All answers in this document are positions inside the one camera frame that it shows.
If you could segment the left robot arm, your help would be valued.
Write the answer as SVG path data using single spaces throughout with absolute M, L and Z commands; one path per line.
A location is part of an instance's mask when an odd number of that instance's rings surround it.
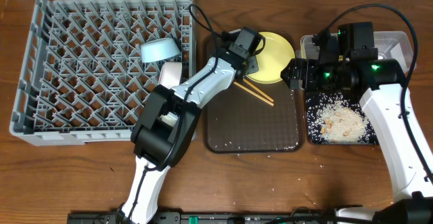
M 243 75 L 249 59 L 266 39 L 250 28 L 224 32 L 205 67 L 173 88 L 158 85 L 131 132 L 135 176 L 117 223 L 149 223 L 158 210 L 158 197 L 167 173 L 185 155 L 202 108 Z

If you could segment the wooden chopstick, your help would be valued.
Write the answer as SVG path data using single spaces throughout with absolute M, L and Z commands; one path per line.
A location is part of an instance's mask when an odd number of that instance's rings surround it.
M 268 100 L 268 99 L 262 97 L 261 95 L 255 93 L 255 92 L 249 90 L 247 87 L 245 87 L 245 86 L 239 84 L 238 82 L 233 82 L 233 84 L 234 84 L 236 87 L 239 87 L 240 89 L 242 89 L 242 90 L 244 90 L 245 92 L 249 93 L 250 95 L 253 95 L 253 96 L 256 97 L 257 99 L 263 101 L 264 103 L 269 104 L 270 106 L 274 106 L 274 103 L 273 103 L 273 102 L 271 102 L 270 100 Z
M 243 78 L 243 82 L 248 85 L 250 87 L 249 90 L 261 95 L 262 97 L 270 100 L 271 102 L 274 103 L 274 99 L 272 97 L 270 97 L 269 95 L 267 95 L 264 91 L 262 91 L 261 89 L 259 89 L 257 86 L 255 86 L 253 83 L 251 83 L 248 79 Z

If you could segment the white bowl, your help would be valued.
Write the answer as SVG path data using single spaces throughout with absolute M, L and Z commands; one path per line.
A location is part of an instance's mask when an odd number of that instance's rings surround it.
M 159 84 L 171 89 L 181 83 L 183 66 L 181 62 L 165 62 L 161 68 Z

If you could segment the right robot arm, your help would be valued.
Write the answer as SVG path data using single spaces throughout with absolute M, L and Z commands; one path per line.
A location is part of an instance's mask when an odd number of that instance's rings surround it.
M 294 58 L 281 71 L 291 89 L 347 92 L 375 131 L 394 203 L 382 210 L 338 208 L 335 219 L 373 223 L 432 222 L 432 152 L 411 107 L 407 76 L 395 59 L 380 59 L 371 22 L 343 24 L 313 36 L 316 60 Z

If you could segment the yellow plate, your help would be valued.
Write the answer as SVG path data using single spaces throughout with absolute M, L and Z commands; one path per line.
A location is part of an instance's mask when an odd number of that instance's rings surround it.
M 281 71 L 295 58 L 288 40 L 274 32 L 260 32 L 265 38 L 264 49 L 256 56 L 258 71 L 246 77 L 260 84 L 273 84 L 282 80 Z

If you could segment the white green cup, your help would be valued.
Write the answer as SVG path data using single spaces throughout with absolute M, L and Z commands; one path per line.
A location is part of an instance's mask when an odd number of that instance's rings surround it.
M 176 114 L 173 114 L 172 112 L 169 112 L 168 114 L 161 115 L 160 119 L 162 122 L 166 123 L 170 127 L 174 127 L 177 123 L 179 117 Z

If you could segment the light blue bowl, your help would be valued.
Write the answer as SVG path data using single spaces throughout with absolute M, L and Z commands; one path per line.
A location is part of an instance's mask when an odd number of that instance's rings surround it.
M 173 58 L 181 53 L 173 38 L 156 39 L 141 46 L 141 61 L 158 62 Z

